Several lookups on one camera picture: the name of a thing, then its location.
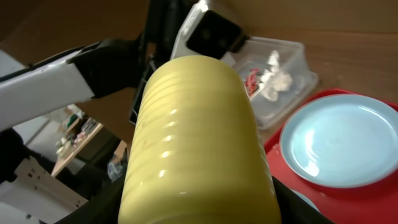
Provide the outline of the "red snack wrapper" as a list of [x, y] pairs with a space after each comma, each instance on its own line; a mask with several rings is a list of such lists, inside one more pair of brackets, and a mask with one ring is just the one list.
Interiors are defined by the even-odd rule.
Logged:
[[258, 89], [258, 83], [257, 83], [257, 74], [259, 73], [258, 68], [252, 68], [249, 71], [249, 75], [246, 77], [246, 80], [244, 81], [244, 85], [246, 87], [246, 91], [248, 93], [248, 96], [251, 97], [253, 94]]

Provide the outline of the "yellow plastic cup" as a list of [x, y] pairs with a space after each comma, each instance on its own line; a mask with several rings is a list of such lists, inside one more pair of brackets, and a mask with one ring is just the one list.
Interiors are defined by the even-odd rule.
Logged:
[[243, 81], [227, 64], [180, 57], [150, 77], [118, 221], [282, 221]]

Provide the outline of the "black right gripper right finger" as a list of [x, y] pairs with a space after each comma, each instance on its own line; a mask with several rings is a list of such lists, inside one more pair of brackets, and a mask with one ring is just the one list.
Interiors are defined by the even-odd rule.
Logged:
[[334, 224], [272, 176], [283, 224]]

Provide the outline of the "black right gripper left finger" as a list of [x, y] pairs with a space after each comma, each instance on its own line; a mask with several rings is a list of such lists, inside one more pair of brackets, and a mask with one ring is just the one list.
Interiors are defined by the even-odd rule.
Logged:
[[117, 224], [125, 175], [56, 224]]

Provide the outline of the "light blue bowl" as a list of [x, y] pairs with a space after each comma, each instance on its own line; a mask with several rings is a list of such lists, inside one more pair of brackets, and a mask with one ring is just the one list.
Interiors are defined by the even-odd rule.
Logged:
[[307, 204], [309, 204], [312, 208], [314, 208], [316, 211], [318, 211], [319, 212], [319, 209], [317, 208], [317, 206], [308, 198], [308, 197], [306, 197], [304, 194], [302, 194], [302, 193], [300, 193], [300, 192], [298, 192], [298, 191], [296, 191], [296, 190], [293, 190], [292, 189], [292, 192], [294, 192], [297, 196], [299, 196], [303, 201], [305, 201]]

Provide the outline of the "white tissue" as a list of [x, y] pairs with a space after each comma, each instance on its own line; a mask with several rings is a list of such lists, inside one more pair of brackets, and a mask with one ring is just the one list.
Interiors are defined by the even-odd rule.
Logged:
[[291, 75], [280, 69], [279, 53], [273, 50], [267, 60], [269, 69], [265, 69], [260, 77], [261, 94], [269, 101], [275, 102], [279, 92], [289, 91], [293, 79]]

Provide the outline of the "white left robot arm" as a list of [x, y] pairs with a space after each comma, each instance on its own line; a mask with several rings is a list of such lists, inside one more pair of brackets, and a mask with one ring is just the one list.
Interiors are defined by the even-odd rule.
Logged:
[[76, 47], [1, 77], [1, 129], [127, 87], [143, 91], [154, 72], [146, 60], [148, 43], [157, 44], [160, 61], [166, 61], [190, 6], [151, 1], [146, 25], [136, 39]]

